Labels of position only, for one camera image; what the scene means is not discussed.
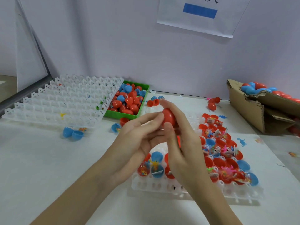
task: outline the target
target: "brown cardboard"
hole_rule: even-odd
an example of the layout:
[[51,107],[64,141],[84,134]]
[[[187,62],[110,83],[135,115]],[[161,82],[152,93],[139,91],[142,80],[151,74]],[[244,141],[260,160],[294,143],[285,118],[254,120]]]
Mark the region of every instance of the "brown cardboard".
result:
[[[284,129],[294,125],[294,121],[287,117],[284,113],[274,108],[280,107],[280,104],[288,103],[285,98],[277,96],[272,93],[261,92],[257,95],[248,96],[240,90],[242,83],[228,79],[227,86],[229,90],[229,98],[231,105],[251,124],[258,128],[263,133],[279,133]],[[262,101],[266,101],[268,106],[264,106]],[[292,105],[286,105],[284,110],[291,111],[299,106],[298,112],[300,114],[300,104],[288,100]]]

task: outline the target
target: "white table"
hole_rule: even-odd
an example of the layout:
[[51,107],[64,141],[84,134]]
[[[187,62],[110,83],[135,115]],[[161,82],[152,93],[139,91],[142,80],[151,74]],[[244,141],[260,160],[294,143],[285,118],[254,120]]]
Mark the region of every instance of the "white table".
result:
[[[184,111],[209,113],[204,99],[164,96]],[[259,206],[231,208],[244,225],[299,224],[300,183],[265,144],[254,141],[257,134],[229,102],[220,105],[215,114],[228,117],[224,126],[233,140],[246,139],[241,151],[265,189]],[[116,137],[110,132],[116,121],[104,118],[101,128],[73,142],[63,139],[61,131],[0,120],[0,224],[26,225],[34,220],[104,154]],[[195,202],[147,193],[132,197],[130,185],[128,180],[117,187],[87,224],[208,224]]]

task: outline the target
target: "finger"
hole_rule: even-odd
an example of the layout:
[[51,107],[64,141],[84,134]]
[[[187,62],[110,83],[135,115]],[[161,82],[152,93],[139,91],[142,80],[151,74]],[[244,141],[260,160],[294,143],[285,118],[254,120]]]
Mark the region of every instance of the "finger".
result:
[[170,158],[181,158],[182,154],[179,149],[177,136],[171,123],[166,122],[164,125],[165,137],[167,140],[169,157]]
[[144,138],[146,135],[156,131],[163,123],[164,115],[160,112],[152,121],[134,129],[134,134]]
[[173,112],[178,122],[178,125],[183,132],[193,132],[193,128],[190,126],[190,123],[186,118],[185,114],[174,103],[169,102],[167,100],[161,100],[160,105],[162,105],[163,108],[169,108]]
[[147,123],[148,121],[154,120],[161,112],[155,112],[155,113],[147,113],[145,115],[142,115],[136,119],[131,120],[131,122],[140,123],[141,125]]
[[154,137],[156,137],[156,136],[164,136],[165,135],[165,132],[163,131],[163,130],[156,130],[156,131],[154,131],[154,132],[152,132],[152,133],[149,133],[147,136],[146,136],[146,138],[148,139],[148,140],[151,140],[151,139],[153,139]]
[[156,145],[166,142],[167,139],[165,136],[156,136],[152,140],[149,141],[151,149],[154,148]]

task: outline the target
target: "egg tray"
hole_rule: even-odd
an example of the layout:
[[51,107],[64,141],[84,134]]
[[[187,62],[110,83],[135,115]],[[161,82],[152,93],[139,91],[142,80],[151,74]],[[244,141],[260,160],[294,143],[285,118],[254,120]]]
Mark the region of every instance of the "egg tray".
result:
[[[155,108],[144,106],[142,114],[162,111],[162,109],[162,106],[158,106]],[[202,113],[184,113],[194,131],[198,133],[199,124],[204,123]],[[165,156],[168,153],[167,143],[157,145],[150,151],[150,154],[155,151],[159,151],[163,154],[163,156]],[[161,162],[161,165],[165,170],[167,164],[164,162],[164,159]],[[221,189],[223,195],[226,198],[233,198],[237,203],[239,200],[247,200],[250,204],[252,204],[253,200],[261,200],[264,198],[264,189],[260,186],[260,184],[256,186],[252,186],[250,183],[238,185],[234,181],[230,184],[225,184],[223,181],[218,180],[217,182],[215,182],[215,185],[217,185]],[[163,173],[163,176],[161,178],[155,178],[151,173],[149,173],[147,176],[142,177],[136,170],[136,172],[132,175],[131,188],[136,191],[172,193],[179,196],[177,199],[183,200],[186,199],[185,195],[189,195],[186,189],[182,185],[180,185],[176,179],[167,178],[165,173]]]
[[62,75],[23,102],[6,109],[2,118],[43,125],[93,128],[103,118],[123,78]]

